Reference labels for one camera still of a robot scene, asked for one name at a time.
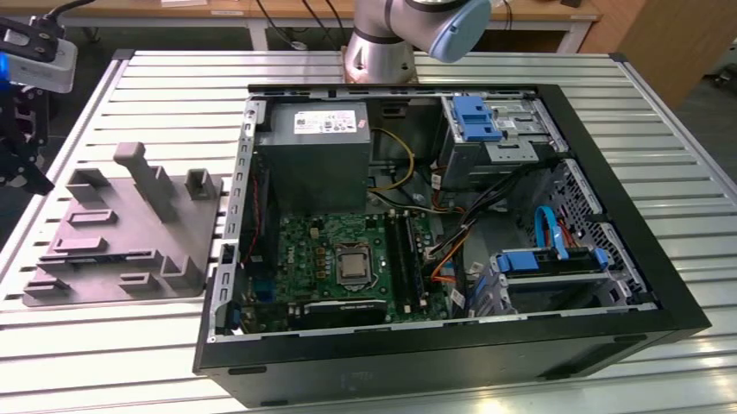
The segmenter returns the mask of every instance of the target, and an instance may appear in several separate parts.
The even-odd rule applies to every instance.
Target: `blue light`
[[[0,53],[0,90],[8,89],[11,86],[11,60],[8,55]]]

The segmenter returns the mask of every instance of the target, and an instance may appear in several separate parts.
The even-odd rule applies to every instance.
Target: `motherboard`
[[[449,318],[442,288],[426,290],[422,279],[411,283],[422,277],[419,267],[414,275],[403,272],[433,243],[425,213],[285,216],[275,277],[254,281],[259,330],[295,329],[299,312],[338,314],[351,304],[362,308],[358,317],[374,322],[379,315],[382,323]]]

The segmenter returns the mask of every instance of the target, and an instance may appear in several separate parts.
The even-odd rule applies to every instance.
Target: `green circuit board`
[[[430,219],[413,214],[414,243],[432,245]],[[338,256],[343,248],[366,249],[371,281],[346,288],[339,283]],[[274,303],[315,300],[381,299],[387,301],[387,323],[446,319],[444,292],[430,292],[428,306],[418,312],[395,309],[383,215],[286,216],[281,219],[279,263],[274,281]],[[285,329],[281,317],[267,316],[265,331]]]

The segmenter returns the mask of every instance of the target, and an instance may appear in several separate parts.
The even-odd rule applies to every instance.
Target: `gray plastic holder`
[[[71,207],[24,289],[27,306],[202,293],[222,179],[205,169],[170,178],[144,154],[139,142],[116,148],[130,179],[108,179],[96,169],[74,172]]]

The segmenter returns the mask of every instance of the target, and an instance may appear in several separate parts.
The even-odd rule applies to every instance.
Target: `table leg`
[[[574,22],[565,32],[564,40],[557,47],[558,53],[578,53],[586,34],[589,33],[590,22]]]
[[[269,23],[266,19],[247,19],[247,27],[249,33],[251,34],[254,50],[269,50],[269,41],[266,39]]]

